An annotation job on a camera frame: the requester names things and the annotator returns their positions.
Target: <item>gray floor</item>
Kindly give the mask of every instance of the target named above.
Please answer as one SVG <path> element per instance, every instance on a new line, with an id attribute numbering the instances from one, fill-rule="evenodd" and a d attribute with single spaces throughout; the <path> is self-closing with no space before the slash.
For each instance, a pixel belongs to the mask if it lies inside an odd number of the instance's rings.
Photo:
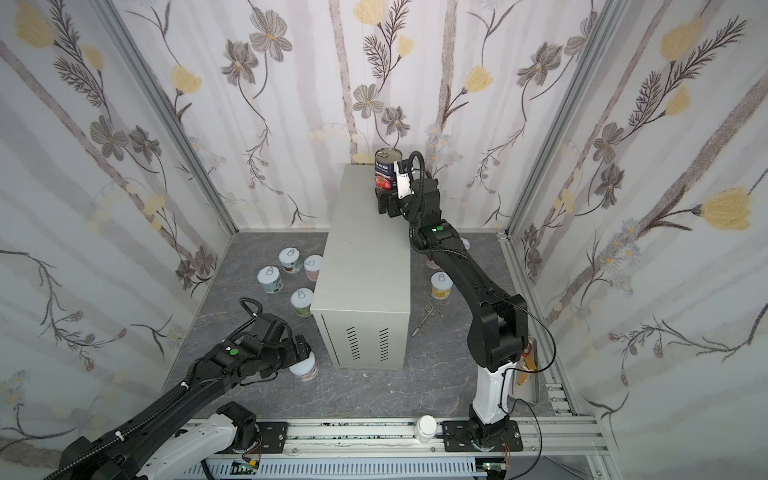
<path id="1" fill-rule="evenodd" d="M 501 247 L 493 233 L 467 233 L 470 254 L 501 287 L 514 293 Z M 322 254 L 325 233 L 239 233 L 223 259 L 217 278 L 192 325 L 171 371 L 169 385 L 180 381 L 194 359 L 210 350 L 232 329 L 247 320 L 238 303 L 251 296 L 264 311 L 287 320 L 293 333 L 303 334 L 320 363 L 317 377 L 299 382 L 283 372 L 273 382 L 237 387 L 197 414 L 206 417 L 230 401 L 238 401 L 259 417 L 466 417 L 475 395 L 477 366 L 469 355 L 466 336 L 472 315 L 458 290 L 446 300 L 429 295 L 429 277 L 435 272 L 425 257 L 411 252 L 411 321 L 409 331 L 421 321 L 431 303 L 442 315 L 430 318 L 416 337 L 409 338 L 405 368 L 401 372 L 334 369 L 312 317 L 301 318 L 290 305 L 290 294 L 314 283 L 302 271 L 283 274 L 285 287 L 267 295 L 256 282 L 266 265 L 277 265 L 277 254 L 297 247 L 303 256 Z M 537 415 L 553 415 L 551 405 L 534 406 Z M 530 415 L 522 404 L 513 415 Z"/>

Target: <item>wall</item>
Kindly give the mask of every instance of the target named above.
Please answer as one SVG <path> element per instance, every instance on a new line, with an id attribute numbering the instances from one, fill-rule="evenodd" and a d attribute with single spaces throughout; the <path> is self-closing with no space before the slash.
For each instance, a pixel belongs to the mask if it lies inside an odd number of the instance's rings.
<path id="1" fill-rule="evenodd" d="M 768 470 L 767 26 L 764 2 L 630 2 L 514 232 L 628 480 Z"/>
<path id="2" fill-rule="evenodd" d="M 158 395 L 228 235 L 87 2 L 3 2 L 0 56 L 0 476 L 35 478 Z"/>
<path id="3" fill-rule="evenodd" d="M 602 2 L 115 4 L 239 227 L 328 227 L 343 165 L 396 145 L 499 229 Z"/>

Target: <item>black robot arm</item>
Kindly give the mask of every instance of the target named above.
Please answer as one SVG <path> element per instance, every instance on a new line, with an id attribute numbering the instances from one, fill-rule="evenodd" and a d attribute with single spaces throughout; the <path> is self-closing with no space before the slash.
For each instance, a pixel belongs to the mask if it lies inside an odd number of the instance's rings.
<path id="1" fill-rule="evenodd" d="M 413 177 L 415 159 L 419 160 L 417 179 Z M 442 219 L 438 181 L 426 173 L 421 153 L 415 151 L 400 161 L 398 172 L 398 190 L 376 191 L 379 213 L 404 216 L 413 249 L 437 263 L 464 296 L 472 311 L 467 347 L 477 364 L 495 372 L 516 362 L 528 345 L 528 319 L 521 313 L 527 309 L 525 300 L 494 283 L 464 248 L 456 229 Z M 402 182 L 409 188 L 403 188 Z M 521 310 L 516 311 L 513 303 Z"/>
<path id="2" fill-rule="evenodd" d="M 95 441 L 80 437 L 72 442 L 61 455 L 59 470 L 45 480 L 132 479 L 152 454 L 205 405 L 248 377 L 268 379 L 278 370 L 309 358 L 310 346 L 301 335 L 293 338 L 288 323 L 262 313 L 256 300 L 242 298 L 240 304 L 249 312 L 249 320 L 197 359 L 181 382 L 134 418 Z M 248 304 L 257 305 L 258 310 L 253 312 Z M 250 422 L 251 425 L 238 425 L 243 428 L 235 440 L 247 449 L 253 442 L 248 432 L 253 431 L 255 417 L 233 403 L 219 413 L 233 421 Z"/>

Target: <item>scissors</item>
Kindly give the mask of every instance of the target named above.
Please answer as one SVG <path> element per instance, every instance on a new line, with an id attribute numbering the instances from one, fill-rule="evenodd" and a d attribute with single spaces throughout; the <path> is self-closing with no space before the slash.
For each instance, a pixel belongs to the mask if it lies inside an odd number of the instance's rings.
<path id="1" fill-rule="evenodd" d="M 424 325 L 424 322 L 426 322 L 426 321 L 427 321 L 427 319 L 428 319 L 428 318 L 429 318 L 431 315 L 437 315 L 438 313 L 440 313 L 440 315 L 442 315 L 442 313 L 440 312 L 440 310 L 435 310 L 435 308 L 434 308 L 434 307 L 432 307 L 432 304 L 431 304 L 431 303 L 427 303 L 427 305 L 424 307 L 424 311 L 425 311 L 425 312 L 427 312 L 427 314 L 426 314 L 426 315 L 424 315 L 424 318 L 422 318 L 422 321 L 421 321 L 421 322 L 419 322 L 419 326 L 417 326 L 417 327 L 416 327 L 416 329 L 415 329 L 415 330 L 413 330 L 413 333 L 411 333 L 411 336 L 416 336 L 416 333 L 419 333 L 419 330 L 421 330 L 421 329 L 422 329 L 422 325 Z"/>

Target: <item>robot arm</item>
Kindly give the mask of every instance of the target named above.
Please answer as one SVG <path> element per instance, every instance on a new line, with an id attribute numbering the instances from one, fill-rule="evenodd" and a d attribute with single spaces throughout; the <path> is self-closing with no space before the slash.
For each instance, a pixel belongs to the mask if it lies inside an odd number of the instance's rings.
<path id="1" fill-rule="evenodd" d="M 258 310 L 253 312 L 248 303 L 257 305 Z M 256 300 L 242 298 L 240 304 L 249 312 L 250 319 L 197 359 L 178 385 L 134 418 L 94 442 L 85 437 L 72 442 L 61 455 L 59 470 L 45 480 L 60 477 L 128 480 L 140 471 L 142 475 L 155 472 L 155 468 L 147 469 L 152 466 L 147 460 L 153 455 L 158 456 L 158 453 L 165 458 L 176 458 L 171 446 L 176 444 L 179 447 L 189 442 L 188 433 L 165 445 L 163 452 L 157 450 L 205 405 L 248 377 L 258 375 L 262 380 L 268 379 L 278 370 L 309 358 L 310 346 L 301 335 L 294 339 L 290 326 L 284 320 L 262 313 L 261 304 Z M 205 452 L 200 451 L 202 456 L 197 461 L 221 450 L 217 448 L 211 452 L 210 448 L 226 440 L 229 443 L 225 447 L 232 445 L 234 439 L 241 449 L 248 449 L 256 438 L 255 418 L 234 402 L 220 408 L 207 424 L 208 428 L 213 427 L 212 432 L 216 436 L 221 437 L 220 441 L 202 446 Z M 184 460 L 186 462 L 179 465 L 188 467 L 189 458 Z"/>
<path id="2" fill-rule="evenodd" d="M 413 177 L 414 159 L 419 160 L 418 180 Z M 376 191 L 379 213 L 407 219 L 413 249 L 451 277 L 472 311 L 467 347 L 478 364 L 478 382 L 469 430 L 475 446 L 492 448 L 507 429 L 505 374 L 528 346 L 526 302 L 495 284 L 464 248 L 456 229 L 442 219 L 438 181 L 426 175 L 418 151 L 398 162 L 397 174 L 397 191 Z"/>

